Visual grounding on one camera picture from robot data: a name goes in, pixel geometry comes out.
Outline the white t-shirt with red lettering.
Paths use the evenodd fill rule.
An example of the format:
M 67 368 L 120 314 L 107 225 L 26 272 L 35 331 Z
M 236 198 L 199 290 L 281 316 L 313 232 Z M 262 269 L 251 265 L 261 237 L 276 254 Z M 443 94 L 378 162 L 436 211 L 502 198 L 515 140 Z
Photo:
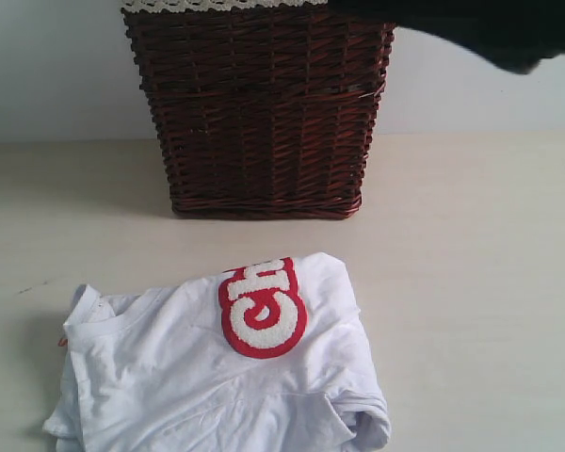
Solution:
M 326 253 L 138 295 L 74 293 L 59 451 L 376 451 L 387 404 L 345 264 Z

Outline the black garment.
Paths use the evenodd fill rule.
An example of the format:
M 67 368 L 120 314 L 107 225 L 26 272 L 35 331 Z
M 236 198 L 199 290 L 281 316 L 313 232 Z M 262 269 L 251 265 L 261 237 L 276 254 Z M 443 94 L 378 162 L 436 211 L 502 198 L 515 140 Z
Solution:
M 330 8 L 447 40 L 519 75 L 565 56 L 565 1 L 330 1 Z

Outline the dark red wicker basket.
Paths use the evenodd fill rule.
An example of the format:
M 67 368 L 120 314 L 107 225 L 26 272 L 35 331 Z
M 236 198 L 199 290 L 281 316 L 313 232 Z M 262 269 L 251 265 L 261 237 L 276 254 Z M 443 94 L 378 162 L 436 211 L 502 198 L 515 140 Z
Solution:
M 121 13 L 175 214 L 359 210 L 392 24 L 327 4 Z

